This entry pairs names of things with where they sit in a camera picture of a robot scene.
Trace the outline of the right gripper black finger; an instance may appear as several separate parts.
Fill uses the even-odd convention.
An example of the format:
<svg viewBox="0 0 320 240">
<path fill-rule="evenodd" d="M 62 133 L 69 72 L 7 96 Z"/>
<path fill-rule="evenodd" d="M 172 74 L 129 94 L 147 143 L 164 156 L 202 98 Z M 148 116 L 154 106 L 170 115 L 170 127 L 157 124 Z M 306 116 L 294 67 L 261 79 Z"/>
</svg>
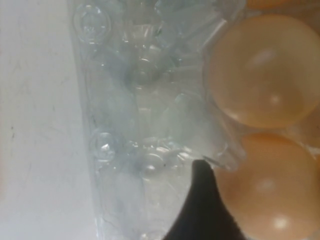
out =
<svg viewBox="0 0 320 240">
<path fill-rule="evenodd" d="M 192 179 L 185 202 L 164 237 L 165 240 L 245 240 L 226 209 L 211 166 L 205 160 L 192 163 Z"/>
</svg>

